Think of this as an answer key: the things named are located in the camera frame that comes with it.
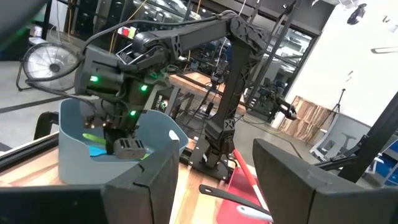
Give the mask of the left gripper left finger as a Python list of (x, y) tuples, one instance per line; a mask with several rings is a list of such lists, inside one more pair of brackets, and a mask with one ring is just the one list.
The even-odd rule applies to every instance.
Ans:
[(178, 179), (179, 142), (170, 141), (104, 185), (108, 224), (169, 224)]

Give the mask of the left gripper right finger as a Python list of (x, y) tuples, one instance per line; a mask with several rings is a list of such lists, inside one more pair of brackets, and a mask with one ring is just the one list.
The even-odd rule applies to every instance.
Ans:
[(274, 224), (398, 224), (398, 189), (365, 189), (255, 139), (252, 158)]

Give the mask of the blue silicone spatula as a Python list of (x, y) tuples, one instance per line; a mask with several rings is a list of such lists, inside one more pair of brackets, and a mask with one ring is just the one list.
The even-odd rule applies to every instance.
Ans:
[(89, 146), (89, 153), (90, 153), (90, 157), (98, 157), (98, 156), (102, 156), (102, 155), (107, 155), (107, 152), (105, 149), (100, 149), (94, 146)]

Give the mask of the reddish pink plastic bin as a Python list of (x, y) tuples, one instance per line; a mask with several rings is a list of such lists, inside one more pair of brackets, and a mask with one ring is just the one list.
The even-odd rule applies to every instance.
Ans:
[[(226, 191), (260, 205), (252, 186), (240, 167), (235, 168)], [(237, 206), (238, 204), (235, 202), (223, 200), (216, 216), (217, 224), (273, 224), (246, 217), (237, 211)]]

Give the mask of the black floor fan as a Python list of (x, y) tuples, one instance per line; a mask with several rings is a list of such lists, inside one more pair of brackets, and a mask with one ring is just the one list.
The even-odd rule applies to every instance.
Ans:
[(44, 42), (32, 46), (22, 58), (22, 69), (37, 86), (67, 91), (74, 86), (74, 70), (79, 59), (65, 45)]

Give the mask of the background wooden table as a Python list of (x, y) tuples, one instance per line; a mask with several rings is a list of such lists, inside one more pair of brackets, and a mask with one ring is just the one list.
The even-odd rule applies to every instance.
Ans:
[[(211, 80), (208, 76), (198, 73), (198, 72), (191, 72), (186, 73), (183, 75), (172, 74), (169, 76), (169, 81), (171, 84), (180, 87), (181, 89), (193, 93), (196, 96), (204, 97), (208, 91), (207, 87), (210, 87)], [(214, 98), (214, 105), (216, 107), (219, 106), (221, 101), (221, 95), (224, 92), (225, 84), (219, 85), (218, 91), (219, 93), (210, 92), (209, 93), (209, 100)], [(246, 113), (246, 107), (243, 105), (244, 98), (241, 95), (241, 99), (239, 102), (239, 106), (236, 109), (236, 115), (244, 115)]]

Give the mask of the black table clamp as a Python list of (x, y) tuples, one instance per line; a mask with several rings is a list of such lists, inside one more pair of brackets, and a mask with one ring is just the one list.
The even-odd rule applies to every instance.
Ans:
[(34, 133), (34, 140), (40, 139), (44, 136), (48, 136), (51, 133), (52, 126), (54, 124), (59, 125), (58, 116), (59, 113), (54, 111), (48, 111), (42, 113), (37, 120), (35, 133)]

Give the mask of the green silicone spatula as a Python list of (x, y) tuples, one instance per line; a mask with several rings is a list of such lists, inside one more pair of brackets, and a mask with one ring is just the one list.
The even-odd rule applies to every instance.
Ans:
[(90, 140), (90, 141), (93, 141), (93, 142), (96, 142), (96, 143), (98, 143), (98, 144), (102, 144), (102, 145), (105, 145), (105, 144), (106, 144), (106, 140), (103, 139), (103, 138), (100, 138), (100, 137), (98, 137), (98, 136), (95, 136), (95, 135), (92, 135), (92, 134), (89, 134), (89, 133), (83, 133), (82, 136), (83, 136), (85, 139)]

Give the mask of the teal plastic bin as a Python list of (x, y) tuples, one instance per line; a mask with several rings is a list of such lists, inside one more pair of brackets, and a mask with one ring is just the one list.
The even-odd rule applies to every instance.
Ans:
[[(80, 114), (80, 102), (69, 99), (61, 102), (59, 111), (58, 176), (66, 184), (103, 184), (121, 175), (139, 159), (118, 159), (102, 155), (90, 157), (89, 146), (105, 149), (105, 146), (85, 139), (89, 133), (104, 138), (103, 128), (86, 129)], [(188, 136), (178, 124), (164, 113), (149, 110), (138, 120), (136, 136), (148, 154), (164, 149), (172, 140), (179, 140), (179, 152), (189, 143)]]

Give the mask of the wooden crate stack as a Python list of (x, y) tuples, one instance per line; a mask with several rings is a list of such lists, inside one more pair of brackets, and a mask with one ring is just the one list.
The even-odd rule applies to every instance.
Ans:
[(301, 96), (296, 96), (292, 105), (295, 106), (297, 118), (295, 120), (284, 118), (278, 130), (299, 141), (309, 143), (326, 123), (331, 110)]

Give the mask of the black plastic spoon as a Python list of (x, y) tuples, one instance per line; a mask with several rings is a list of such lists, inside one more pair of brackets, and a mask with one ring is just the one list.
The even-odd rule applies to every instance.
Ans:
[(220, 189), (210, 187), (208, 185), (203, 185), (203, 184), (200, 184), (198, 189), (201, 194), (209, 195), (209, 196), (216, 197), (216, 198), (222, 198), (222, 199), (229, 200), (229, 201), (241, 204), (241, 205), (245, 205), (249, 208), (253, 208), (253, 209), (255, 209), (259, 212), (265, 213), (267, 215), (271, 214), (268, 210), (262, 208), (261, 206), (255, 204), (255, 203), (252, 203), (252, 202), (246, 200), (245, 198), (241, 198), (237, 195), (231, 194), (227, 191), (220, 190)]

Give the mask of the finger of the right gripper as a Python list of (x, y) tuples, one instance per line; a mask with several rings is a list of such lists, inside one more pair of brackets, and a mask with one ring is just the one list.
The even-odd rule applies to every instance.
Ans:
[(141, 159), (146, 149), (139, 139), (119, 138), (114, 142), (114, 153), (120, 159)]
[(107, 155), (114, 154), (114, 142), (117, 140), (117, 131), (115, 129), (105, 129), (104, 138), (106, 141), (106, 153)]

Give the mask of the red spoon steel handle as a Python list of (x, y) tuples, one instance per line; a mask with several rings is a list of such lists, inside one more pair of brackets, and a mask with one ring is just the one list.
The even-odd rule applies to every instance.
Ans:
[(259, 201), (259, 203), (261, 204), (261, 207), (265, 210), (268, 210), (268, 206), (266, 204), (266, 201), (264, 200), (264, 197), (262, 196), (262, 193), (259, 189), (259, 186), (254, 178), (254, 176), (251, 174), (246, 161), (244, 160), (243, 156), (240, 154), (240, 152), (235, 149), (233, 151), (234, 157), (237, 159), (238, 164), (240, 165), (240, 168), (242, 169), (246, 179), (248, 180), (250, 186), (253, 188), (254, 193)]

